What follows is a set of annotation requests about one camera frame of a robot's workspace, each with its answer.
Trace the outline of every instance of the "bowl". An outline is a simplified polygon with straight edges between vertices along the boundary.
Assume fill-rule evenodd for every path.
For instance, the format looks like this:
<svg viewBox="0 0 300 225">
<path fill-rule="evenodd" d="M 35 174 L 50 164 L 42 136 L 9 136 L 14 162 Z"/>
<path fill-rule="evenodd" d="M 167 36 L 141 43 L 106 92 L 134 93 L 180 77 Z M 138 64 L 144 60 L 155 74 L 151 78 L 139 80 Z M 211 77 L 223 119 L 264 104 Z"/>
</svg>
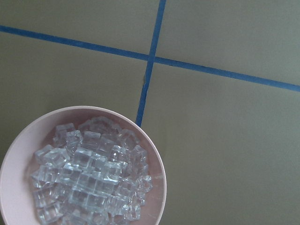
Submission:
<svg viewBox="0 0 300 225">
<path fill-rule="evenodd" d="M 106 116 L 122 128 L 135 132 L 140 145 L 148 152 L 149 175 L 153 189 L 146 194 L 141 219 L 132 225 L 158 225 L 166 199 L 166 177 L 163 162 L 151 139 L 128 118 L 99 107 L 72 106 L 50 112 L 29 124 L 13 141 L 0 171 L 0 209 L 6 225 L 39 225 L 32 197 L 30 174 L 38 169 L 33 153 L 52 142 L 55 126 L 74 123 L 75 127 L 87 119 Z"/>
</svg>

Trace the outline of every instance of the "ice cube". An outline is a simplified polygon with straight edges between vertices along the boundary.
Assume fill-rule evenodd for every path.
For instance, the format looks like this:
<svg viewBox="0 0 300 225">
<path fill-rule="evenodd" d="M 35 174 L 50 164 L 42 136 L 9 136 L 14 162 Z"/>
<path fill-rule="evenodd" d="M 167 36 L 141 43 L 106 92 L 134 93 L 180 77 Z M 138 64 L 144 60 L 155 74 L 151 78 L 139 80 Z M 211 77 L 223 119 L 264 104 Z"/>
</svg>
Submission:
<svg viewBox="0 0 300 225">
<path fill-rule="evenodd" d="M 106 162 L 103 171 L 103 180 L 118 183 L 121 173 L 121 163 Z"/>
<path fill-rule="evenodd" d="M 93 152 L 91 150 L 78 147 L 72 159 L 72 165 L 79 169 L 86 169 L 90 163 L 92 153 Z"/>
<path fill-rule="evenodd" d="M 39 220 L 43 225 L 47 225 L 57 221 L 61 216 L 63 216 L 60 212 L 60 203 L 55 202 L 51 205 L 48 205 L 44 208 L 41 208 L 37 211 L 37 215 Z"/>
<path fill-rule="evenodd" d="M 86 210 L 86 208 L 76 204 L 71 204 L 68 201 L 61 204 L 60 211 L 66 218 L 80 218 L 80 221 L 84 221 L 85 223 L 91 218 L 91 212 Z"/>
<path fill-rule="evenodd" d="M 93 176 L 83 172 L 80 174 L 76 186 L 86 192 L 94 192 L 96 181 L 97 180 Z"/>
<path fill-rule="evenodd" d="M 140 176 L 137 180 L 137 189 L 142 192 L 149 192 L 152 188 L 152 178 L 149 175 Z"/>
<path fill-rule="evenodd" d="M 139 139 L 132 130 L 123 129 L 119 134 L 119 138 L 125 141 L 126 146 L 124 147 L 130 150 L 139 143 Z"/>
<path fill-rule="evenodd" d="M 110 225 L 129 225 L 129 221 L 124 218 L 124 215 L 115 215 L 110 218 Z"/>
<path fill-rule="evenodd" d="M 138 204 L 129 204 L 128 213 L 125 215 L 125 218 L 129 221 L 138 220 L 141 217 L 141 206 Z"/>
<path fill-rule="evenodd" d="M 56 182 L 75 185 L 78 181 L 80 173 L 80 169 L 73 167 L 70 163 L 66 163 L 57 176 Z"/>
<path fill-rule="evenodd" d="M 139 162 L 132 166 L 131 176 L 138 178 L 139 176 L 148 175 L 148 164 L 146 162 Z"/>
<path fill-rule="evenodd" d="M 47 154 L 48 152 L 50 152 L 52 149 L 53 149 L 53 147 L 48 144 L 45 147 L 43 147 L 42 149 L 37 150 L 34 153 L 37 163 L 39 163 L 40 165 L 46 164 L 46 161 L 44 161 L 44 155 Z"/>
<path fill-rule="evenodd" d="M 140 145 L 135 146 L 135 148 L 130 152 L 130 162 L 146 162 L 147 151 L 143 149 Z"/>
<path fill-rule="evenodd" d="M 89 194 L 83 190 L 73 188 L 68 201 L 72 204 L 84 206 L 88 199 L 88 195 Z"/>
<path fill-rule="evenodd" d="M 132 204 L 144 205 L 146 201 L 146 194 L 142 191 L 136 191 L 132 196 L 131 200 Z"/>
<path fill-rule="evenodd" d="M 56 147 L 63 147 L 66 145 L 66 135 L 67 132 L 74 131 L 75 127 L 73 123 L 63 124 L 63 125 L 57 125 L 55 128 L 55 137 L 54 141 L 56 143 Z"/>
<path fill-rule="evenodd" d="M 127 162 L 121 162 L 121 173 L 120 173 L 120 177 L 128 177 L 129 174 L 127 173 L 127 167 L 128 167 L 128 163 Z"/>
<path fill-rule="evenodd" d="M 118 145 L 118 146 L 121 146 L 121 147 L 126 147 L 126 143 L 123 139 L 121 139 L 119 137 L 119 135 L 116 135 L 116 134 L 102 134 L 102 137 L 107 139 L 107 140 L 110 140 L 112 143 L 114 143 L 114 145 Z"/>
<path fill-rule="evenodd" d="M 108 214 L 105 211 L 94 212 L 88 221 L 89 225 L 107 225 Z"/>
<path fill-rule="evenodd" d="M 100 136 L 100 133 L 85 131 L 81 147 L 96 152 L 100 144 Z"/>
<path fill-rule="evenodd" d="M 94 117 L 91 119 L 90 131 L 98 133 L 111 133 L 114 122 L 104 116 Z"/>
<path fill-rule="evenodd" d="M 80 217 L 70 215 L 62 218 L 61 225 L 86 225 L 86 221 Z"/>
<path fill-rule="evenodd" d="M 107 161 L 106 156 L 102 156 L 99 154 L 92 154 L 90 157 L 89 165 L 87 167 L 87 171 L 91 171 L 91 172 L 101 171 L 102 168 L 104 167 L 106 161 Z"/>
<path fill-rule="evenodd" d="M 118 183 L 112 182 L 112 181 L 107 181 L 107 180 L 97 180 L 96 185 L 95 185 L 95 193 L 96 194 L 112 194 L 116 185 Z"/>
<path fill-rule="evenodd" d="M 109 156 L 115 142 L 102 135 L 96 153 L 103 156 Z"/>
<path fill-rule="evenodd" d="M 132 197 L 137 190 L 136 184 L 128 179 L 122 179 L 115 191 L 115 195 Z"/>
<path fill-rule="evenodd" d="M 118 215 L 126 204 L 128 204 L 128 198 L 112 195 L 107 199 L 105 210 L 113 216 Z"/>
<path fill-rule="evenodd" d="M 72 190 L 72 186 L 68 184 L 58 183 L 50 197 L 59 202 L 64 202 L 68 199 Z"/>
<path fill-rule="evenodd" d="M 49 167 L 48 165 L 41 165 L 38 170 L 33 172 L 30 176 L 33 180 L 35 188 L 42 188 L 54 184 L 58 174 L 58 169 Z"/>
<path fill-rule="evenodd" d="M 82 135 L 84 134 L 85 131 L 89 129 L 90 129 L 90 120 L 87 120 L 78 126 L 78 130 L 80 130 Z"/>
<path fill-rule="evenodd" d="M 66 149 L 55 148 L 44 155 L 44 161 L 51 163 L 54 167 L 62 167 L 67 161 L 70 161 L 70 156 Z"/>
<path fill-rule="evenodd" d="M 90 193 L 86 202 L 86 208 L 90 211 L 101 212 L 105 208 L 106 201 L 106 195 Z"/>
<path fill-rule="evenodd" d="M 122 128 L 120 127 L 119 124 L 117 124 L 117 123 L 112 124 L 112 132 L 111 132 L 112 134 L 118 135 L 119 133 L 121 133 L 121 131 L 122 131 Z"/>
<path fill-rule="evenodd" d="M 123 207 L 120 209 L 118 214 L 124 216 L 126 213 L 128 213 L 128 210 L 129 210 L 128 204 L 123 205 Z"/>
<path fill-rule="evenodd" d="M 74 130 L 66 133 L 67 148 L 74 148 L 81 144 L 83 137 L 79 130 Z"/>
<path fill-rule="evenodd" d="M 128 150 L 126 148 L 120 147 L 118 145 L 114 145 L 110 153 L 109 160 L 112 162 L 126 162 L 128 161 L 126 155 L 127 151 Z"/>
<path fill-rule="evenodd" d="M 54 202 L 54 200 L 51 198 L 53 189 L 54 186 L 50 186 L 32 192 L 33 199 L 37 208 L 45 207 Z"/>
</svg>

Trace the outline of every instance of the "beige floor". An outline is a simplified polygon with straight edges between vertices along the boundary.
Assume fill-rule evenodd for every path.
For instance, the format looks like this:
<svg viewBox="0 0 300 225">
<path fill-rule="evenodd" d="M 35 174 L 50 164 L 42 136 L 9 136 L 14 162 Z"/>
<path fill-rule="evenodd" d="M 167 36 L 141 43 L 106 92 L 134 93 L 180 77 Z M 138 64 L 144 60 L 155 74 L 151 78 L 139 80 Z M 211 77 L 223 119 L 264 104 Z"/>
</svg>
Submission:
<svg viewBox="0 0 300 225">
<path fill-rule="evenodd" d="M 159 1 L 0 0 L 0 25 L 148 54 Z M 157 56 L 300 84 L 300 2 L 167 0 Z M 0 157 L 71 105 L 135 120 L 147 62 L 0 32 Z M 142 128 L 162 225 L 300 224 L 300 93 L 154 63 Z"/>
</svg>

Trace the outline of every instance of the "blue tape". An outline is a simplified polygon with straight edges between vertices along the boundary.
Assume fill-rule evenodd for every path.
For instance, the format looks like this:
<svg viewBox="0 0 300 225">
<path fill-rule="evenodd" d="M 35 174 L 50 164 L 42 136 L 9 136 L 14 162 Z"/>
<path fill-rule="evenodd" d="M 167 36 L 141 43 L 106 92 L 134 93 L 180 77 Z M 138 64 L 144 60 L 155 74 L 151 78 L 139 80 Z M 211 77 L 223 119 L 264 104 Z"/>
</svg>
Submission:
<svg viewBox="0 0 300 225">
<path fill-rule="evenodd" d="M 136 115 L 136 120 L 135 120 L 135 123 L 139 127 L 141 126 L 142 120 L 143 120 L 143 115 L 144 115 L 144 110 L 145 110 L 145 105 L 146 105 L 147 91 L 148 91 L 149 84 L 150 84 L 153 63 L 154 63 L 155 54 L 156 54 L 156 48 L 158 46 L 158 38 L 159 38 L 161 23 L 163 20 L 165 3 L 166 3 L 166 0 L 160 0 L 159 6 L 158 6 L 157 17 L 156 17 L 155 27 L 154 27 L 152 41 L 151 41 L 151 47 L 150 47 L 147 67 L 146 67 L 146 71 L 145 71 L 145 81 L 144 81 L 144 85 L 142 87 L 139 108 L 137 110 L 137 115 Z"/>
<path fill-rule="evenodd" d="M 126 56 L 126 57 L 130 57 L 130 58 L 138 59 L 138 60 L 148 60 L 148 55 L 146 55 L 146 54 L 136 53 L 136 52 L 122 50 L 122 49 L 118 49 L 118 48 L 107 47 L 107 46 L 103 46 L 103 45 L 91 44 L 88 42 L 77 41 L 77 40 L 68 39 L 68 38 L 64 38 L 64 37 L 57 37 L 57 36 L 37 33 L 37 32 L 33 32 L 33 31 L 28 31 L 28 30 L 6 27 L 6 26 L 2 26 L 2 25 L 0 25 L 0 31 L 5 32 L 5 33 L 10 33 L 10 34 L 16 34 L 16 35 L 20 35 L 20 36 L 24 36 L 24 37 L 29 37 L 29 38 L 35 38 L 35 39 L 40 39 L 40 40 L 44 40 L 44 41 L 50 41 L 50 42 L 60 43 L 60 44 L 64 44 L 64 45 L 70 45 L 70 46 L 90 49 L 90 50 L 94 50 L 94 51 L 98 51 L 98 52 Z"/>
<path fill-rule="evenodd" d="M 218 76 L 225 76 L 225 77 L 230 77 L 233 79 L 264 84 L 264 85 L 277 87 L 277 88 L 283 88 L 283 89 L 288 89 L 288 90 L 293 90 L 293 91 L 300 91 L 299 85 L 280 82 L 280 81 L 274 81 L 274 80 L 270 80 L 270 79 L 260 78 L 257 76 L 239 74 L 239 73 L 221 70 L 221 69 L 215 69 L 215 68 L 211 68 L 211 67 L 204 67 L 204 66 L 192 64 L 192 63 L 170 60 L 170 59 L 165 59 L 165 58 L 161 58 L 161 57 L 155 57 L 154 62 L 173 66 L 173 67 L 180 67 L 180 68 L 195 70 L 195 71 L 204 72 L 204 73 L 208 73 L 208 74 L 214 74 L 214 75 L 218 75 Z"/>
</svg>

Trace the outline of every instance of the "bowl rim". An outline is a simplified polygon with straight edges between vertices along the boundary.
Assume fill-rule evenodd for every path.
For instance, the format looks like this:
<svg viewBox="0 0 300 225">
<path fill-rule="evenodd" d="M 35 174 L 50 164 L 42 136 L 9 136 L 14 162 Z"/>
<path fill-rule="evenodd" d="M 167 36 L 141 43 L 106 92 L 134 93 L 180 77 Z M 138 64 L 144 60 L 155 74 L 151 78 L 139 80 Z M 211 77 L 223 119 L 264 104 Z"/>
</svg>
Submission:
<svg viewBox="0 0 300 225">
<path fill-rule="evenodd" d="M 57 109 L 57 110 L 54 110 L 54 111 L 51 111 L 51 112 L 48 112 L 40 117 L 38 117 L 37 119 L 35 119 L 34 121 L 32 121 L 30 124 L 28 124 L 18 135 L 17 137 L 13 140 L 13 142 L 11 143 L 11 145 L 9 146 L 6 154 L 5 154 L 5 157 L 2 161 L 2 165 L 1 165 L 1 169 L 0 169 L 0 182 L 2 180 L 2 176 L 3 176 L 3 168 L 5 167 L 6 163 L 7 163 L 7 157 L 9 154 L 11 154 L 11 150 L 15 144 L 15 142 L 19 139 L 20 136 L 22 136 L 28 129 L 30 129 L 32 126 L 34 126 L 36 123 L 38 123 L 39 121 L 43 120 L 44 118 L 52 115 L 52 114 L 56 114 L 56 113 L 60 113 L 60 112 L 63 112 L 63 111 L 68 111 L 68 110 L 75 110 L 75 109 L 92 109 L 92 110 L 99 110 L 99 111 L 103 111 L 103 112 L 106 112 L 106 113 L 109 113 L 109 114 L 113 114 L 123 120 L 125 120 L 126 122 L 130 123 L 131 125 L 133 125 L 137 130 L 139 130 L 139 132 L 142 133 L 142 135 L 147 139 L 147 141 L 150 143 L 150 145 L 153 147 L 153 149 L 155 150 L 155 154 L 157 155 L 158 157 L 158 161 L 159 161 L 159 164 L 160 166 L 162 167 L 162 174 L 163 174 L 163 183 L 164 183 L 164 192 L 163 192 L 163 200 L 162 200 L 162 207 L 161 207 L 161 211 L 157 217 L 157 222 L 155 225 L 158 225 L 160 220 L 161 220 L 161 217 L 163 215 L 163 212 L 164 212 L 164 208 L 165 208 L 165 202 L 166 202 L 166 191 L 167 191 L 167 183 L 166 183 L 166 175 L 165 175 L 165 168 L 164 168 L 164 164 L 163 164 L 163 161 L 160 157 L 160 154 L 156 148 L 156 146 L 154 145 L 153 141 L 148 137 L 148 135 L 138 126 L 136 125 L 132 120 L 128 119 L 127 117 L 115 112 L 115 111 L 112 111 L 112 110 L 109 110 L 109 109 L 105 109 L 105 108 L 101 108 L 101 107 L 97 107 L 97 106 L 89 106 L 89 105 L 77 105 L 77 106 L 69 106 L 69 107 L 64 107 L 64 108 L 60 108 L 60 109 Z M 6 215 L 4 214 L 4 206 L 3 206 L 3 202 L 2 202 L 2 188 L 1 188 L 1 185 L 0 185 L 0 211 L 1 211 L 1 215 L 2 215 L 2 218 L 3 218 L 3 221 L 6 225 L 9 225 L 8 224 L 8 220 L 6 218 Z"/>
</svg>

